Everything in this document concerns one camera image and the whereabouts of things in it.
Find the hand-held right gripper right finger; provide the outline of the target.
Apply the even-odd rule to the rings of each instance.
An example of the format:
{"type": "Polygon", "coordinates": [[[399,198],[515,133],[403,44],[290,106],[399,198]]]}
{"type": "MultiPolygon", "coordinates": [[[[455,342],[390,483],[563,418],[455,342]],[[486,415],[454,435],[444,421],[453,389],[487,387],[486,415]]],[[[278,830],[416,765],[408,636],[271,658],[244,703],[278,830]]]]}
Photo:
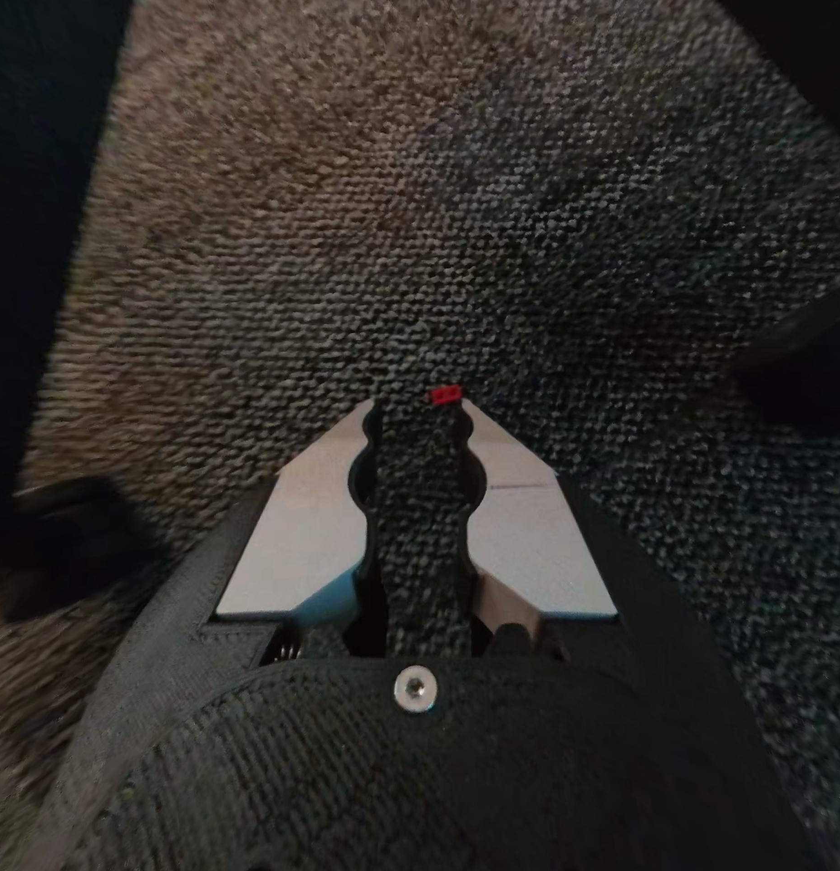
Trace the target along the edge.
{"type": "Polygon", "coordinates": [[[482,656],[503,626],[520,627],[532,649],[550,624],[615,622],[555,470],[468,399],[457,403],[454,442],[459,597],[472,654],[482,656]]]}

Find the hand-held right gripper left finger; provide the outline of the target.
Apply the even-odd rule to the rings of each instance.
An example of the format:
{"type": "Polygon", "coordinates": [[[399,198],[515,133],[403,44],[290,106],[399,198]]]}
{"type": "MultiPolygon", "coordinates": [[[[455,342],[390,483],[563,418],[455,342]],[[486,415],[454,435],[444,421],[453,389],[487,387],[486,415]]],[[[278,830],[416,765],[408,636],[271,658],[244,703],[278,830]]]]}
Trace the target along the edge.
{"type": "Polygon", "coordinates": [[[373,515],[383,410],[361,401],[277,473],[214,610],[302,637],[330,626],[354,657],[382,657],[389,608],[373,515]]]}

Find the dark furniture piece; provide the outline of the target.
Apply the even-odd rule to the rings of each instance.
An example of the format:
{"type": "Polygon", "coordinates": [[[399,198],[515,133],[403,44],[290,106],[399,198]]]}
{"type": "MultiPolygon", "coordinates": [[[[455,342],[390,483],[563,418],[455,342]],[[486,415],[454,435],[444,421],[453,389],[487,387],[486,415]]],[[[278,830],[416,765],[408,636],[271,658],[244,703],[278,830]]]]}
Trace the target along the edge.
{"type": "Polygon", "coordinates": [[[723,1],[840,131],[840,1],[723,1]]]}
{"type": "Polygon", "coordinates": [[[0,501],[19,476],[130,10],[0,1],[0,501]]]}

